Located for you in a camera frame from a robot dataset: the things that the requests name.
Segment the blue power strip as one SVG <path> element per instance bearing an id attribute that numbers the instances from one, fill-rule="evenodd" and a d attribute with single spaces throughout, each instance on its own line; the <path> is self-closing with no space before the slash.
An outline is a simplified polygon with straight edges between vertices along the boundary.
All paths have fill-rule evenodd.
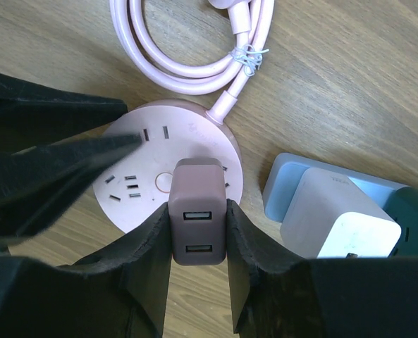
<path id="1" fill-rule="evenodd" d="M 278 223 L 283 221 L 301 177 L 309 168 L 321 168 L 348 176 L 381 208 L 386 205 L 387 200 L 394 192 L 404 187 L 404 184 L 380 177 L 315 161 L 295 154 L 281 153 L 277 155 L 273 162 L 263 191 L 264 212 L 269 219 Z"/>

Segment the dark green cube socket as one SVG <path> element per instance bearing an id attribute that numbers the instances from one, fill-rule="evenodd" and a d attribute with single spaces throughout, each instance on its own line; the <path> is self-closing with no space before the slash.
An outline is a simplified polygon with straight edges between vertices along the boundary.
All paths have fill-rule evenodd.
<path id="1" fill-rule="evenodd" d="M 384 211 L 401 228 L 391 256 L 418 256 L 418 189 L 403 187 L 397 190 L 387 200 Z"/>

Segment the pink round power strip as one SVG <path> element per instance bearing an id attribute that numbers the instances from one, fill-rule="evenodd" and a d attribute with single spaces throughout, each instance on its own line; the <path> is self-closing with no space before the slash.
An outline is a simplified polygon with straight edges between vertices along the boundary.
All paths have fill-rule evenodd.
<path id="1" fill-rule="evenodd" d="M 111 123 L 103 135 L 137 134 L 142 143 L 94 182 L 94 195 L 107 218 L 127 233 L 168 201 L 172 174 L 184 158 L 221 162 L 226 195 L 239 202 L 243 191 L 240 147 L 226 125 L 213 123 L 199 104 L 179 99 L 153 101 Z"/>

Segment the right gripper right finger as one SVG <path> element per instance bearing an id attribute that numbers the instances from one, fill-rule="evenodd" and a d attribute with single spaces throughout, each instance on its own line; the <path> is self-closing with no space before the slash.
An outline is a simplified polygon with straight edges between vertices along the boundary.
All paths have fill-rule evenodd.
<path id="1" fill-rule="evenodd" d="M 304 259 L 231 200 L 226 245 L 241 337 L 418 337 L 418 257 Z"/>

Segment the white cube adapter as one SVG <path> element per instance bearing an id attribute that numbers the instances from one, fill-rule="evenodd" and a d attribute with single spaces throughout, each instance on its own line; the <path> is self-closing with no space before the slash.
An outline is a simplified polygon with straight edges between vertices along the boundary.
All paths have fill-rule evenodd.
<path id="1" fill-rule="evenodd" d="M 303 258 L 386 258 L 401 227 L 348 176 L 304 172 L 281 224 L 286 249 Z"/>

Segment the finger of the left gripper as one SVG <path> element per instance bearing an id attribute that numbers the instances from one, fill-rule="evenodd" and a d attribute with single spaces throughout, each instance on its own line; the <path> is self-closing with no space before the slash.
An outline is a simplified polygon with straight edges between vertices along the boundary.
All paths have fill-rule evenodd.
<path id="1" fill-rule="evenodd" d="M 43 232 L 107 168 L 142 143 L 137 134 L 0 153 L 0 246 Z"/>
<path id="2" fill-rule="evenodd" d="M 52 144 L 127 113 L 120 99 L 65 92 L 0 73 L 0 151 Z"/>

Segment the pink cube adapter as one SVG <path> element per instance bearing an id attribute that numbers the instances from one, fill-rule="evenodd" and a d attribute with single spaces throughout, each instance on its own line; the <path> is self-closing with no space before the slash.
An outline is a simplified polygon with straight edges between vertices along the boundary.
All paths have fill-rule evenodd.
<path id="1" fill-rule="evenodd" d="M 184 158 L 168 199 L 173 258 L 179 265 L 218 265 L 226 257 L 227 198 L 221 162 Z"/>

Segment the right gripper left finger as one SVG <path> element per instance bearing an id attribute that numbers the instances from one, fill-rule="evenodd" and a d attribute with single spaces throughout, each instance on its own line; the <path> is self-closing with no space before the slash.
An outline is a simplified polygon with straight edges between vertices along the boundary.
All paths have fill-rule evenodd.
<path id="1" fill-rule="evenodd" d="M 170 269 L 167 205 L 72 265 L 0 257 L 0 337 L 161 337 Z"/>

